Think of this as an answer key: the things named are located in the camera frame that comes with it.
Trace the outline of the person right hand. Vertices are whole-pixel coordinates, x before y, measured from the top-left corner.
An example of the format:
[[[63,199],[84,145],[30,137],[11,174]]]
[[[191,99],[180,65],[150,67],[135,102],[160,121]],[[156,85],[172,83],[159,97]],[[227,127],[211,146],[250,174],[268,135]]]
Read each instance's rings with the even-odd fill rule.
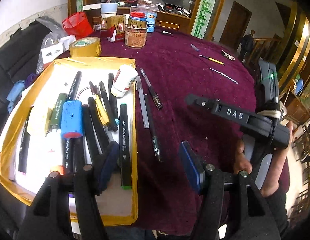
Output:
[[[268,173],[266,175],[263,186],[260,189],[261,194],[264,197],[269,197],[274,194],[280,186],[279,179],[293,139],[293,126],[294,124],[292,121],[289,121],[286,124],[286,128],[289,129],[290,136],[288,147],[283,150],[276,150],[272,156]],[[233,171],[234,174],[238,174],[242,170],[251,173],[252,165],[244,155],[244,142],[242,141],[242,139],[239,139],[236,144],[235,163],[233,165]]]

